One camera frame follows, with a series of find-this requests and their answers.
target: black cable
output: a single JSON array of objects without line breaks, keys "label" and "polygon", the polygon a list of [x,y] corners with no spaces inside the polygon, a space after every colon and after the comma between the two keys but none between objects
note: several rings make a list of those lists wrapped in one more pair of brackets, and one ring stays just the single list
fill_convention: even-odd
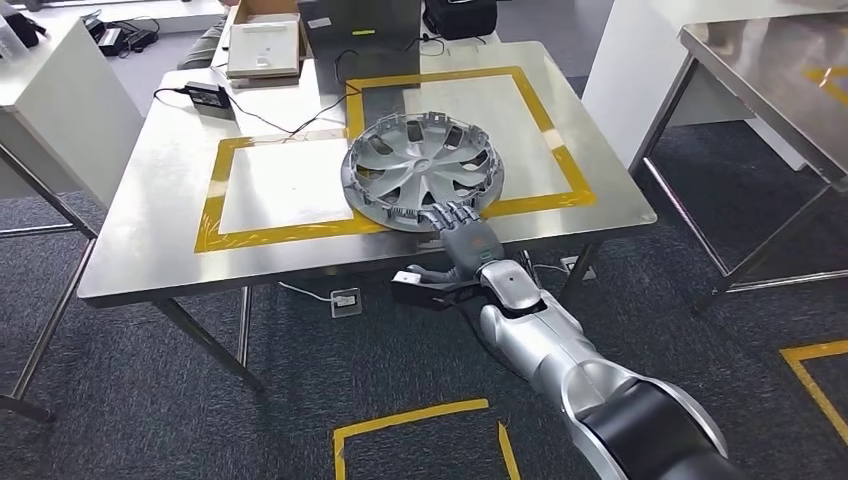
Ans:
[{"label": "black cable", "polygon": [[438,57],[439,55],[445,53],[445,42],[442,41],[442,36],[436,35],[435,37],[431,37],[430,35],[428,35],[426,33],[421,35],[420,37],[413,38],[412,41],[409,42],[409,44],[406,46],[406,48],[403,49],[403,51],[404,52],[409,51],[409,49],[412,48],[412,46],[415,45],[416,42],[422,42],[422,43],[439,42],[439,44],[442,46],[442,51],[439,52],[439,53],[436,53],[436,54],[422,53],[422,55],[424,55],[425,57]]},{"label": "black cable", "polygon": [[261,121],[265,122],[265,124],[270,125],[270,126],[272,126],[272,127],[276,128],[276,129],[278,129],[278,130],[282,130],[282,131],[284,131],[284,132],[286,132],[286,133],[291,133],[292,135],[293,135],[294,133],[296,133],[296,131],[295,131],[295,132],[292,132],[292,131],[290,131],[290,130],[286,130],[285,128],[283,128],[283,127],[281,127],[281,126],[279,126],[279,125],[277,125],[277,124],[275,124],[275,123],[271,123],[270,121],[268,121],[268,120],[266,120],[266,119],[262,118],[262,116],[260,116],[260,115],[257,115],[257,114],[255,114],[255,113],[253,113],[253,112],[248,112],[247,110],[245,110],[245,109],[241,108],[241,105],[239,105],[239,104],[238,104],[238,102],[236,101],[235,97],[233,97],[233,96],[232,96],[232,95],[230,95],[229,93],[227,93],[227,97],[229,97],[229,98],[230,98],[230,101],[233,103],[233,105],[235,105],[235,106],[236,106],[236,108],[238,108],[238,109],[239,109],[239,111],[240,111],[241,113],[243,113],[243,114],[245,114],[245,115],[250,115],[251,117],[254,117],[254,118],[258,118],[259,120],[261,120]]},{"label": "black cable", "polygon": [[[255,113],[253,113],[253,112],[248,112],[247,110],[245,110],[245,109],[241,108],[241,105],[239,105],[239,103],[236,101],[235,97],[233,97],[233,96],[232,96],[232,95],[230,95],[229,93],[227,93],[227,97],[229,97],[230,102],[232,102],[232,104],[233,104],[233,105],[234,105],[234,106],[235,106],[235,107],[236,107],[236,108],[237,108],[237,109],[238,109],[241,113],[243,113],[243,114],[245,114],[245,115],[249,115],[249,116],[251,116],[251,117],[254,117],[254,118],[256,118],[256,119],[258,119],[258,120],[260,120],[260,121],[264,122],[264,123],[265,123],[265,124],[267,124],[267,125],[270,125],[270,126],[272,126],[272,127],[276,128],[276,129],[280,130],[280,131],[285,132],[285,133],[288,133],[288,134],[289,134],[289,136],[288,136],[288,137],[286,137],[286,139],[285,139],[285,140],[283,140],[283,143],[285,143],[285,142],[287,142],[287,141],[291,140],[291,138],[292,138],[292,137],[294,137],[295,135],[297,135],[298,133],[300,133],[301,131],[303,131],[303,129],[305,129],[306,127],[308,127],[309,125],[311,125],[314,121],[318,120],[322,113],[325,113],[325,112],[327,112],[328,110],[332,110],[333,108],[335,108],[338,104],[342,103],[342,101],[343,101],[343,100],[345,100],[345,99],[347,99],[348,97],[353,96],[353,95],[359,95],[359,94],[361,94],[361,93],[362,93],[362,91],[361,91],[361,90],[359,90],[358,88],[354,87],[353,85],[351,85],[351,84],[347,83],[347,81],[342,81],[341,77],[339,76],[339,62],[341,61],[342,57],[343,57],[345,54],[348,54],[348,53],[352,53],[352,54],[354,54],[354,55],[359,55],[359,53],[358,53],[358,52],[356,52],[355,50],[345,50],[345,51],[343,51],[342,53],[340,53],[340,54],[336,57],[336,59],[333,61],[333,68],[334,68],[334,73],[335,73],[335,75],[336,75],[336,81],[337,81],[337,82],[339,82],[339,84],[340,84],[340,85],[342,85],[342,86],[350,87],[350,89],[351,89],[351,90],[353,90],[353,93],[344,93],[344,94],[341,96],[341,98],[339,98],[338,100],[336,100],[336,101],[335,101],[335,103],[333,103],[333,104],[332,104],[332,105],[330,105],[329,107],[322,108],[322,109],[321,109],[318,113],[316,113],[316,114],[315,114],[312,118],[310,118],[309,120],[307,120],[307,121],[303,122],[302,124],[300,124],[300,126],[299,126],[299,127],[297,127],[297,128],[296,128],[296,129],[294,129],[294,130],[287,130],[287,129],[285,129],[285,128],[283,128],[283,127],[281,127],[281,126],[279,126],[279,125],[277,125],[277,124],[275,124],[275,123],[273,123],[273,122],[270,122],[270,121],[266,120],[266,119],[265,119],[265,118],[263,118],[261,115],[257,115],[257,114],[255,114]],[[215,66],[213,66],[213,68],[215,68],[215,67],[220,67],[220,66],[223,66],[223,65],[226,65],[226,63],[222,63],[221,65],[215,65]],[[159,101],[161,102],[161,101],[162,101],[162,99],[161,99],[161,98],[159,98],[158,93],[159,93],[159,92],[165,92],[165,91],[176,92],[176,93],[187,93],[187,91],[186,91],[186,89],[185,89],[185,88],[159,88],[159,89],[157,89],[156,91],[154,91],[154,92],[153,92],[153,98],[155,98],[156,100],[159,100]]]},{"label": "black cable", "polygon": [[462,305],[455,302],[450,302],[449,305],[459,310],[459,313],[460,315],[462,315],[462,318],[465,319],[465,323],[468,325],[468,328],[470,328],[471,331],[474,333],[474,338],[477,340],[477,343],[479,343],[480,346],[483,347],[483,350],[485,350],[490,357],[495,359],[495,361],[500,363],[504,369],[506,369],[509,373],[515,375],[515,377],[521,380],[522,382],[527,381],[524,376],[522,376],[520,373],[518,373],[518,371],[512,368],[512,366],[506,360],[501,358],[501,356],[498,355],[496,351],[492,350],[492,347],[488,343],[486,343],[486,340],[483,338],[483,335],[477,330],[477,327],[474,326],[474,320],[471,319],[471,315],[469,315],[468,312],[465,311]]},{"label": "black cable", "polygon": [[361,90],[359,90],[358,88],[354,87],[353,85],[347,83],[347,80],[342,81],[341,77],[339,76],[339,62],[341,62],[342,57],[344,57],[345,54],[348,54],[348,53],[352,53],[352,54],[356,55],[357,57],[359,56],[359,52],[357,52],[356,50],[347,49],[347,50],[343,51],[342,53],[340,53],[336,57],[335,60],[333,60],[333,74],[336,76],[336,83],[338,83],[339,85],[341,85],[343,87],[350,87],[351,90],[353,90],[356,93],[362,93]]},{"label": "black cable", "polygon": [[91,13],[86,13],[85,15],[81,16],[80,20],[82,20],[83,23],[87,23],[89,20],[99,17],[101,13],[103,13],[103,10],[98,8],[97,10]]},{"label": "black cable", "polygon": [[156,91],[155,91],[155,92],[153,92],[153,98],[155,98],[156,100],[159,100],[160,102],[162,102],[162,99],[161,99],[161,98],[159,98],[159,92],[176,92],[176,93],[186,93],[186,89],[185,89],[185,88],[169,88],[169,87],[165,87],[165,88],[157,88],[157,89],[156,89]]},{"label": "black cable", "polygon": [[[130,22],[137,20],[149,20],[156,25],[156,30],[147,30]],[[130,53],[141,53],[148,46],[159,41],[159,31],[162,26],[159,21],[147,15],[131,18],[129,20],[117,20],[114,22],[106,22],[106,28],[120,28],[127,34],[124,46],[118,52],[118,58],[127,58]]]}]

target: robot finger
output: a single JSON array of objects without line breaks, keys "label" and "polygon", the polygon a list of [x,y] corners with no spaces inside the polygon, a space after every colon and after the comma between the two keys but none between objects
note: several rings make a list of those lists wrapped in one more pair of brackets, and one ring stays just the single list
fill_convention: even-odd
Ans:
[{"label": "robot finger", "polygon": [[442,218],[442,216],[439,215],[439,213],[436,212],[436,211],[422,210],[421,216],[426,218],[427,220],[429,220],[430,223],[433,224],[433,227],[435,227],[436,231],[438,231],[438,232],[441,232],[442,230],[447,228],[447,225],[445,224],[444,218]]},{"label": "robot finger", "polygon": [[465,213],[468,214],[469,223],[480,221],[480,214],[477,213],[477,210],[474,210],[473,208],[469,207],[468,205],[464,205],[462,207],[462,209],[465,210]]},{"label": "robot finger", "polygon": [[451,213],[456,216],[456,219],[459,220],[460,223],[471,223],[471,217],[468,216],[468,212],[466,212],[465,209],[457,205],[456,202],[448,202],[448,207],[451,209]]},{"label": "robot finger", "polygon": [[456,227],[456,224],[457,224],[456,217],[444,205],[439,204],[439,203],[434,203],[433,204],[433,210],[439,212],[442,215],[442,217],[445,219],[445,224],[447,225],[445,228],[447,228],[448,230],[451,230],[454,227]]}]

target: yellow tape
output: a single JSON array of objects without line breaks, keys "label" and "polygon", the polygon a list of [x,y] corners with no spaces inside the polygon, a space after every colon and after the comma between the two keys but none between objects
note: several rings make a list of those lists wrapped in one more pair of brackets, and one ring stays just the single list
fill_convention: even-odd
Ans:
[{"label": "yellow tape", "polygon": [[[365,130],[363,99],[362,95],[358,93],[366,88],[484,78],[499,75],[510,76],[515,82],[521,98],[527,105],[527,109],[530,111],[536,126],[551,148],[551,156],[571,186],[571,192],[498,200],[486,208],[482,212],[482,215],[485,218],[492,218],[593,204],[596,200],[595,194],[589,187],[588,182],[568,151],[568,148],[564,145],[562,137],[556,131],[553,121],[545,111],[542,101],[536,95],[524,71],[518,66],[349,80],[346,86],[346,93],[349,95],[346,99],[347,129],[345,135],[348,139],[353,139]],[[210,180],[209,193],[203,206],[203,213],[198,228],[197,241],[195,242],[194,249],[195,253],[338,235],[368,234],[385,230],[384,227],[372,222],[358,211],[353,210],[352,218],[348,220],[225,234],[219,233],[218,230],[224,210],[224,196],[226,195],[227,185],[229,183],[235,149],[250,147],[256,145],[257,142],[261,141],[253,138],[234,138],[222,140],[219,144],[218,155],[215,159],[212,179]]]},{"label": "yellow tape", "polygon": [[839,77],[848,77],[848,67],[814,68],[804,71],[804,76],[814,82],[822,90],[833,98],[839,100],[848,107],[848,92],[840,87],[834,80]]},{"label": "yellow tape", "polygon": [[498,422],[498,443],[501,444],[501,452],[503,452],[509,479],[521,480],[521,474],[518,473],[518,465],[515,463],[515,455],[512,453],[512,445],[509,443],[509,435],[506,434],[506,427],[501,422]]},{"label": "yellow tape", "polygon": [[209,190],[203,204],[197,240],[194,245],[195,253],[256,247],[293,240],[374,233],[385,230],[381,225],[353,210],[352,218],[347,220],[219,233],[224,214],[224,197],[230,181],[230,171],[232,170],[236,149],[266,143],[261,139],[244,137],[221,140],[218,144],[218,155],[212,168],[212,178],[209,181]]},{"label": "yellow tape", "polygon": [[[413,85],[426,82],[484,78],[498,75],[512,77],[515,86],[518,88],[518,92],[521,94],[521,98],[524,100],[527,109],[530,111],[530,115],[533,117],[533,121],[536,123],[539,131],[542,132],[545,141],[551,146],[551,156],[553,156],[568,184],[571,186],[571,192],[498,200],[482,212],[483,217],[492,218],[595,203],[596,197],[594,192],[592,192],[589,183],[580,171],[580,167],[574,161],[574,157],[571,156],[571,152],[564,145],[562,137],[559,136],[559,133],[554,127],[554,122],[551,120],[550,115],[548,115],[542,101],[536,95],[536,91],[533,90],[530,80],[524,74],[524,70],[521,67],[494,67],[455,72],[355,79],[348,82],[347,93],[355,93],[357,90],[362,91],[366,88]],[[362,108],[361,95],[350,95],[347,97],[347,112],[348,133],[351,135],[350,138],[354,138],[365,130],[365,112]]]},{"label": "yellow tape", "polygon": [[336,470],[336,480],[345,480],[344,441],[348,437],[373,432],[386,427],[401,425],[403,423],[415,422],[425,418],[439,417],[442,415],[449,415],[451,413],[468,412],[471,410],[480,410],[483,408],[489,408],[489,401],[485,398],[478,398],[476,400],[446,403],[443,405],[436,405],[435,407],[422,408],[421,410],[398,413],[396,415],[389,415],[388,417],[377,418],[374,420],[368,420],[367,422],[337,428],[333,431],[333,463]]},{"label": "yellow tape", "polygon": [[783,355],[786,363],[789,364],[789,368],[795,372],[798,380],[800,380],[801,384],[804,385],[804,388],[810,392],[810,396],[813,397],[813,400],[819,405],[819,408],[822,409],[824,415],[833,425],[833,428],[835,428],[836,432],[839,433],[839,436],[842,437],[842,441],[848,445],[848,424],[845,423],[845,420],[839,415],[839,412],[830,400],[828,400],[822,389],[816,381],[813,380],[810,372],[808,372],[807,369],[804,368],[804,365],[801,364],[801,361],[803,360],[812,360],[832,355],[844,355],[846,353],[848,353],[848,340],[824,343],[820,345],[809,345],[806,347],[786,348],[780,351],[780,354]]},{"label": "yellow tape", "polygon": [[451,413],[467,412],[469,410],[480,410],[482,408],[489,408],[489,401],[485,398],[466,400],[464,402],[445,403],[443,405],[436,405],[435,407],[398,413],[397,415],[389,415],[388,417],[377,418],[367,422],[337,428],[336,431],[333,432],[333,437],[352,437],[361,433],[373,432],[374,430],[380,430],[382,428],[392,427],[403,423],[416,422],[425,418],[439,417]]}]

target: floor socket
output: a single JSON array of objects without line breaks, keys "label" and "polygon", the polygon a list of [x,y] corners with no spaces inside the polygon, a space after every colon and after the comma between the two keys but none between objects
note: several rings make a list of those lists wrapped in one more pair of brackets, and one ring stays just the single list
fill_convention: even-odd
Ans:
[{"label": "floor socket", "polygon": [[333,318],[351,317],[362,313],[362,296],[358,288],[330,292],[330,311]]},{"label": "floor socket", "polygon": [[[569,275],[571,274],[571,269],[574,268],[574,264],[577,263],[577,257],[567,257],[560,258],[559,263],[562,265],[562,268],[568,270]],[[598,278],[595,275],[595,269],[589,267],[589,270],[586,271],[586,275],[583,275],[583,280],[595,280]]]}]

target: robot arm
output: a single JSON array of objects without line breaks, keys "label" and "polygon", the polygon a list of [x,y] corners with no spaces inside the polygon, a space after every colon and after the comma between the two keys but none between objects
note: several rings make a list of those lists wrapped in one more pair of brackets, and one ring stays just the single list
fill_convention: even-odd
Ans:
[{"label": "robot arm", "polygon": [[[435,210],[437,228],[451,258],[459,251],[463,259],[453,273],[417,266],[410,267],[412,273],[398,272],[393,281],[397,300],[442,309],[486,295],[491,303],[480,312],[485,341],[553,403],[600,478],[745,478],[727,460],[724,438],[698,402],[674,385],[601,356],[550,293],[538,288],[518,263],[502,259],[494,233],[473,210],[449,207]],[[474,271],[472,278],[468,271]],[[428,284],[429,279],[452,283]]]}]

